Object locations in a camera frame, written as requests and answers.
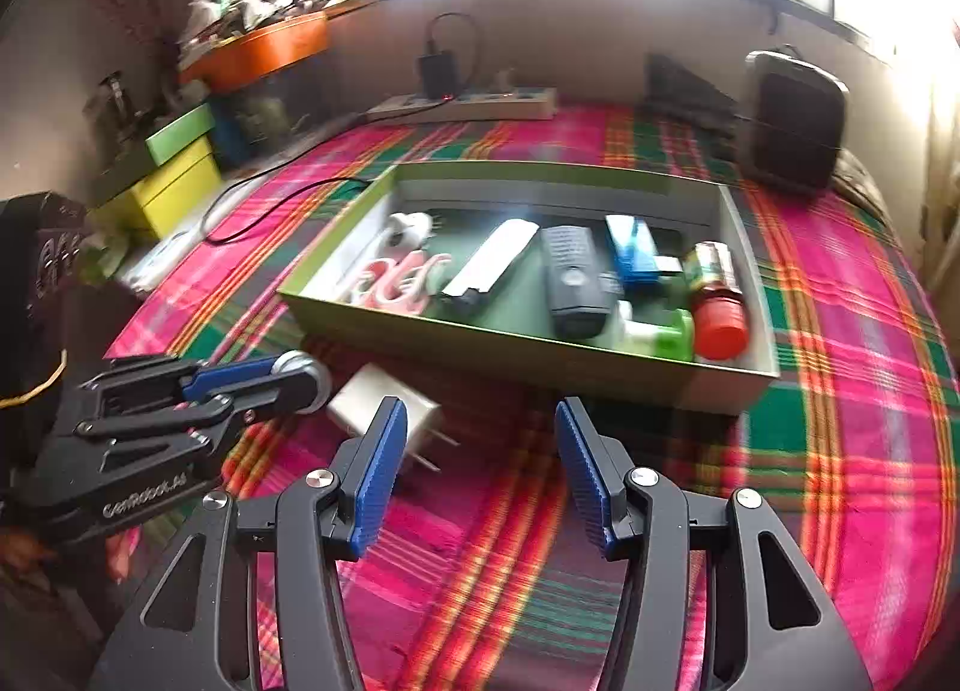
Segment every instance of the red lid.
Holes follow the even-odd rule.
[[[733,298],[709,298],[693,312],[693,351],[709,360],[737,357],[750,341],[743,304]]]

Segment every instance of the orange container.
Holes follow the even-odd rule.
[[[326,16],[307,13],[254,30],[204,54],[179,80],[200,79],[217,95],[234,92],[328,46]]]

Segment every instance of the black speaker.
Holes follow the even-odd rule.
[[[0,491],[56,418],[83,218],[83,205],[55,192],[0,201]]]
[[[792,56],[747,56],[736,136],[743,175],[805,195],[825,189],[840,152],[847,94],[840,80]]]

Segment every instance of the bottle label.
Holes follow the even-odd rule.
[[[691,294],[709,285],[740,292],[733,273],[730,247],[721,241],[701,241],[683,259],[683,276]]]

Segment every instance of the power strip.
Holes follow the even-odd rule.
[[[419,112],[419,109],[438,102],[427,100],[422,95],[397,95],[374,106],[367,112],[367,117],[385,125],[484,119],[553,119],[557,113],[557,90],[552,86],[519,86],[510,92],[467,92],[448,104],[428,112]]]

